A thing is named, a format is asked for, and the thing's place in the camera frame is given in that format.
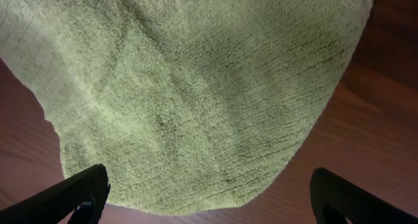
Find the wooden table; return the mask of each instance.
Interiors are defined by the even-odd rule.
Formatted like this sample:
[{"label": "wooden table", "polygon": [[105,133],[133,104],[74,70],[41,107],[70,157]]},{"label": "wooden table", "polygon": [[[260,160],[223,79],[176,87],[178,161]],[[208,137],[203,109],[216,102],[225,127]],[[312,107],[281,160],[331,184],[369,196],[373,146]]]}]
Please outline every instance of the wooden table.
[{"label": "wooden table", "polygon": [[[262,195],[242,208],[189,217],[106,205],[100,223],[315,223],[308,184],[317,167],[418,216],[418,0],[376,0],[327,108]],[[0,209],[62,179],[52,125],[0,64]]]}]

